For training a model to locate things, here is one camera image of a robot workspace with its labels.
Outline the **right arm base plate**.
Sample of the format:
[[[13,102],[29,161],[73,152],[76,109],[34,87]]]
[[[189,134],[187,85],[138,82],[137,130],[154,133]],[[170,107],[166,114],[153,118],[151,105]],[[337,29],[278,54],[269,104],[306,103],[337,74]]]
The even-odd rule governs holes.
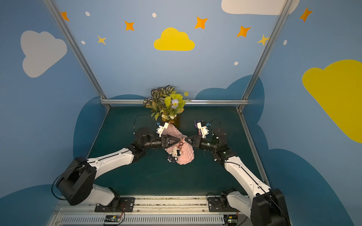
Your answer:
[[[209,196],[206,199],[210,212],[245,212],[250,208],[250,204],[247,200],[235,196],[229,198],[224,196]]]

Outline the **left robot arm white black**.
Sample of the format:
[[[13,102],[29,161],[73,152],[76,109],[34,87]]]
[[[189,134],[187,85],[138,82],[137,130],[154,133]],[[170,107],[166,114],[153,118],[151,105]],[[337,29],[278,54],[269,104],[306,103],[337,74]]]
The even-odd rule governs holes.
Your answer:
[[[82,156],[75,158],[55,179],[54,186],[71,206],[84,202],[117,208],[119,195],[110,188],[96,185],[95,179],[116,168],[137,162],[149,149],[169,148],[181,141],[178,137],[163,134],[164,130],[164,126],[159,126],[155,133],[151,133],[149,128],[142,127],[135,132],[134,141],[119,151],[90,159]]]

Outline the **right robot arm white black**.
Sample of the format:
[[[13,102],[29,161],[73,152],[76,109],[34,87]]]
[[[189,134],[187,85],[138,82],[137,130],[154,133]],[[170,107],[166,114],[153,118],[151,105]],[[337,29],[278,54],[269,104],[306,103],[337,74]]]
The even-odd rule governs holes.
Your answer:
[[[251,220],[254,226],[290,226],[290,218],[284,194],[279,189],[271,189],[262,182],[242,162],[239,156],[228,146],[227,135],[223,129],[213,133],[213,138],[195,135],[185,138],[191,146],[210,151],[243,187],[248,194],[245,197],[238,191],[229,190],[222,196],[225,204],[238,210]]]

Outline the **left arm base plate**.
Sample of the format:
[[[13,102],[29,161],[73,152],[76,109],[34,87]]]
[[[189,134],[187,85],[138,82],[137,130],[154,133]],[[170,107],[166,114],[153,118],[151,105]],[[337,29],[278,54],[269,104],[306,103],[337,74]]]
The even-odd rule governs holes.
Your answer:
[[[134,203],[134,197],[115,197],[114,200],[107,206],[97,203],[94,211],[129,213],[133,211]]]

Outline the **pink puffy bag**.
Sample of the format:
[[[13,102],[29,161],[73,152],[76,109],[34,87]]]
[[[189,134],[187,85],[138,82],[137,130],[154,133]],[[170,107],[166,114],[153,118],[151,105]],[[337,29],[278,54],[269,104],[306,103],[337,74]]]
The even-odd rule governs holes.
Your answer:
[[[167,160],[170,163],[186,165],[194,160],[195,155],[193,147],[185,140],[187,136],[182,134],[173,124],[169,124],[162,134],[171,135],[180,139],[179,143],[165,149],[168,153]]]

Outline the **small doll keychain decoration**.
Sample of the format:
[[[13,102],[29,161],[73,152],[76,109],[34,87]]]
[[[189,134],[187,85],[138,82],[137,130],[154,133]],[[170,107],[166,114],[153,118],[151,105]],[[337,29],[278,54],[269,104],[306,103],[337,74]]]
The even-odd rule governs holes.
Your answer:
[[[168,155],[168,161],[170,163],[176,163],[182,155],[182,151],[178,146],[172,148],[171,153]]]

